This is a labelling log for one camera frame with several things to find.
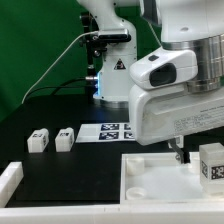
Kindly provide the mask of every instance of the white block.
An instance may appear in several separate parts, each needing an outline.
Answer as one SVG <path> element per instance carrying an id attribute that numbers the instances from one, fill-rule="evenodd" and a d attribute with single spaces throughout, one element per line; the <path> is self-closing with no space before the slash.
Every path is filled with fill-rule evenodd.
<path id="1" fill-rule="evenodd" d="M 128 175 L 141 175 L 145 171 L 145 159 L 140 156 L 127 158 L 127 173 Z"/>
<path id="2" fill-rule="evenodd" d="M 10 163 L 0 176 L 0 208 L 6 206 L 22 179 L 22 163 Z"/>
<path id="3" fill-rule="evenodd" d="M 43 128 L 36 130 L 27 140 L 28 150 L 30 153 L 43 152 L 49 142 L 49 132 Z"/>
<path id="4" fill-rule="evenodd" d="M 200 181 L 207 194 L 224 193 L 224 146 L 220 143 L 200 146 Z"/>
<path id="5" fill-rule="evenodd" d="M 61 129 L 58 133 L 55 144 L 57 152 L 69 152 L 75 141 L 74 130 L 72 128 Z"/>

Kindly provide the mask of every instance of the black cable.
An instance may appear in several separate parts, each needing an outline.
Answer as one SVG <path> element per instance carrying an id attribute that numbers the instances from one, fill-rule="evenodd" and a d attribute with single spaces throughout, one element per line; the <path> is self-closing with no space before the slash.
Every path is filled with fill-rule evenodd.
<path id="1" fill-rule="evenodd" d="M 76 88 L 85 88 L 85 87 L 93 87 L 93 86 L 92 85 L 85 85 L 85 86 L 45 86 L 45 87 L 35 89 L 35 90 L 31 91 L 29 94 L 27 94 L 26 98 L 24 99 L 24 102 L 27 100 L 27 98 L 30 95 L 32 95 L 35 92 L 45 90 L 45 89 L 57 89 L 58 87 L 60 87 L 60 89 L 76 89 Z"/>
<path id="2" fill-rule="evenodd" d="M 62 87 L 64 86 L 67 86 L 71 83 L 74 83 L 74 82 L 80 82 L 80 81 L 85 81 L 86 79 L 85 78 L 77 78 L 77 79 L 71 79 L 69 81 L 66 81 L 64 83 L 62 83 L 60 86 L 58 86 L 52 93 L 51 95 L 55 95 Z"/>

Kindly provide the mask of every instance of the small white cube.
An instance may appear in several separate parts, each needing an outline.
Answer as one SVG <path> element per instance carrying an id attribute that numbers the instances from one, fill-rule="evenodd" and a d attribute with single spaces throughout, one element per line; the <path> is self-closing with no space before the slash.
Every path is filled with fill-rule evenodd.
<path id="1" fill-rule="evenodd" d="M 55 144 L 57 152 L 69 152 L 75 141 L 74 130 L 72 128 L 61 129 L 58 133 Z"/>
<path id="2" fill-rule="evenodd" d="M 200 181 L 206 193 L 224 193 L 224 146 L 220 143 L 200 146 Z"/>
<path id="3" fill-rule="evenodd" d="M 49 143 L 49 132 L 43 128 L 36 130 L 27 140 L 29 153 L 41 153 Z"/>

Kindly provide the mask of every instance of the sticker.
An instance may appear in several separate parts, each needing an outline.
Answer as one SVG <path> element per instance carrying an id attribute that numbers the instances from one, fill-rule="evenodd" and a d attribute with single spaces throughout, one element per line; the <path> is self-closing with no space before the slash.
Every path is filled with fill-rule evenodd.
<path id="1" fill-rule="evenodd" d="M 118 60 L 117 64 L 114 67 L 114 70 L 125 70 L 126 67 L 124 66 L 124 63 L 121 59 Z"/>
<path id="2" fill-rule="evenodd" d="M 124 130 L 131 130 L 130 124 L 124 124 Z"/>
<path id="3" fill-rule="evenodd" d="M 129 123 L 82 124 L 77 143 L 135 141 Z"/>
<path id="4" fill-rule="evenodd" d="M 119 124 L 102 124 L 101 131 L 116 131 L 119 127 Z"/>
<path id="5" fill-rule="evenodd" d="M 69 136 L 69 133 L 61 133 L 60 136 L 61 137 Z"/>
<path id="6" fill-rule="evenodd" d="M 131 132 L 124 132 L 124 139 L 134 139 L 134 136 Z"/>
<path id="7" fill-rule="evenodd" d="M 33 137 L 34 137 L 34 138 L 40 138 L 40 137 L 42 137 L 42 135 L 43 135 L 43 134 L 34 134 Z"/>
<path id="8" fill-rule="evenodd" d="M 201 162 L 201 168 L 202 173 L 208 178 L 208 166 L 203 161 Z"/>
<path id="9" fill-rule="evenodd" d="M 224 178 L 224 165 L 211 167 L 211 179 L 219 180 Z"/>
<path id="10" fill-rule="evenodd" d="M 104 132 L 100 133 L 99 140 L 114 140 L 118 139 L 119 132 Z"/>

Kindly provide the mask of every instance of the cable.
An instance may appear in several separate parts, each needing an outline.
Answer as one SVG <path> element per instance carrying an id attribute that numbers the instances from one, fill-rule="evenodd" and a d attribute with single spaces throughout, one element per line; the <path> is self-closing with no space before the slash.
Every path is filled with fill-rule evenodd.
<path id="1" fill-rule="evenodd" d="M 162 44 L 161 44 L 159 38 L 157 37 L 156 32 L 155 32 L 155 30 L 153 29 L 151 23 L 149 23 L 149 27 L 150 27 L 150 29 L 151 29 L 151 31 L 152 31 L 152 33 L 153 33 L 153 36 L 156 38 L 156 41 L 157 41 L 158 45 L 159 45 L 160 47 L 162 47 Z"/>
<path id="2" fill-rule="evenodd" d="M 85 81 L 86 79 L 85 78 L 78 78 L 78 79 L 71 79 L 67 82 L 64 82 L 63 84 L 61 84 L 60 86 L 58 86 L 52 93 L 51 95 L 55 95 L 63 86 L 67 86 L 71 83 L 74 83 L 74 82 L 80 82 L 80 81 Z"/>
<path id="3" fill-rule="evenodd" d="M 27 100 L 27 98 L 32 95 L 33 93 L 35 92 L 38 92 L 40 90 L 45 90 L 45 89 L 57 89 L 57 88 L 60 88 L 60 89 L 75 89 L 75 88 L 84 88 L 84 87 L 93 87 L 92 85 L 85 85 L 85 86 L 45 86 L 45 87 L 41 87 L 41 88 L 38 88 L 38 89 L 35 89 L 33 91 L 30 91 L 27 95 L 26 95 L 26 98 L 24 98 L 24 103 L 25 101 Z"/>
<path id="4" fill-rule="evenodd" d="M 30 88 L 29 90 L 26 92 L 26 94 L 23 97 L 22 100 L 22 104 L 24 103 L 25 98 L 27 97 L 27 95 L 29 94 L 29 92 L 35 87 L 37 86 L 43 79 L 44 77 L 49 73 L 49 71 L 58 63 L 58 61 L 67 53 L 67 51 L 75 44 L 75 42 L 77 40 L 79 40 L 81 37 L 86 36 L 86 35 L 91 35 L 91 34 L 97 34 L 98 31 L 94 31 L 94 32 L 89 32 L 89 33 L 84 33 L 80 36 L 78 36 L 74 41 L 72 41 L 72 43 L 64 50 L 64 52 L 55 60 L 55 62 L 45 71 L 45 73 L 37 80 L 37 82 L 35 82 Z"/>

